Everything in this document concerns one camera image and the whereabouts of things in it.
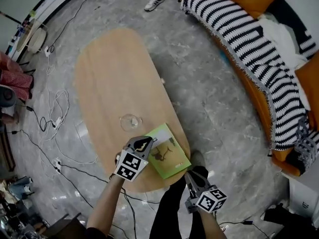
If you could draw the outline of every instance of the black and white striped throw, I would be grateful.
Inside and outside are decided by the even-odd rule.
[[[298,121],[307,116],[306,110],[294,76],[272,42],[263,36],[258,21],[231,0],[182,0],[181,9],[207,27],[247,77],[265,93],[272,118],[271,148],[294,147],[298,140]],[[304,51],[301,53],[310,58],[317,49],[308,33],[307,37],[299,45]],[[309,136],[319,148],[319,133],[311,131]]]

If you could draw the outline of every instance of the white cloth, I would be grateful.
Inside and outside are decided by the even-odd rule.
[[[296,53],[293,39],[285,25],[273,22],[272,20],[267,19],[264,15],[260,16],[259,24],[264,30],[264,37],[274,44],[284,63],[294,75],[297,81],[300,100],[305,109],[310,111],[311,109],[305,91],[295,74],[297,69],[307,63],[307,58]]]

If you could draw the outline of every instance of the marble floor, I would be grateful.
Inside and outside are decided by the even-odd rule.
[[[49,21],[44,47],[52,44],[82,1],[71,0]],[[50,107],[53,107],[55,93],[66,90],[70,107],[65,123],[56,134],[56,141],[68,158],[59,152],[55,141],[50,140],[54,129],[41,132],[33,113],[20,108],[20,123],[9,130],[24,129],[34,142],[42,142],[50,160],[59,157],[64,164],[106,179],[100,160],[92,164],[96,154],[74,89],[74,65],[81,50],[93,38],[116,27],[130,27],[142,36],[159,75],[164,78],[190,147],[204,154],[209,181],[229,196],[227,205],[218,212],[218,222],[250,219],[268,235],[278,231],[280,226],[261,221],[259,217],[269,205],[288,197],[288,182],[267,157],[269,150],[262,126],[240,80],[204,27],[179,10],[177,0],[166,0],[147,13],[143,8],[148,1],[87,0],[55,43],[49,61]],[[33,98],[27,104],[34,107],[39,117],[48,118],[48,59],[43,53],[31,58],[26,69],[32,68],[36,68],[35,86]],[[63,94],[58,102],[64,113],[67,103]],[[51,117],[56,120],[60,113],[55,105]],[[44,164],[41,164],[39,150],[26,135],[18,133],[10,135],[9,139],[16,172],[33,178],[36,194],[32,199],[44,219],[52,224],[66,213],[74,216],[81,212],[80,220],[85,222],[92,209],[72,184],[58,175],[43,155]],[[62,172],[95,205],[105,184],[67,167],[63,167]],[[149,192],[147,198],[159,201],[164,192],[165,189]],[[145,194],[130,194],[146,199]],[[186,198],[187,191],[178,213],[183,239],[188,238],[191,224],[191,215],[184,206]],[[131,203],[136,211],[138,238],[146,239],[155,213],[143,202],[131,200]],[[158,205],[150,205],[154,210],[158,208]],[[123,196],[114,224],[123,228],[130,239],[134,238],[132,212]],[[111,232],[118,239],[124,238],[123,232],[115,227]],[[229,239],[265,238],[253,226],[229,225],[225,233]]]

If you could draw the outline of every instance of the green book cover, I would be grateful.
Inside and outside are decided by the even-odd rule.
[[[149,162],[163,179],[191,165],[166,123],[148,133],[147,136],[155,139],[149,154]]]

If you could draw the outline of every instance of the wooden table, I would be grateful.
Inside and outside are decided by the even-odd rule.
[[[143,40],[134,30],[114,29],[88,44],[78,57],[75,83],[89,135],[108,175],[115,170],[116,153],[130,138],[165,122],[189,158],[184,131]],[[142,126],[124,131],[120,118],[126,114],[142,118]],[[148,164],[124,187],[152,191],[175,183],[184,173],[163,180]]]

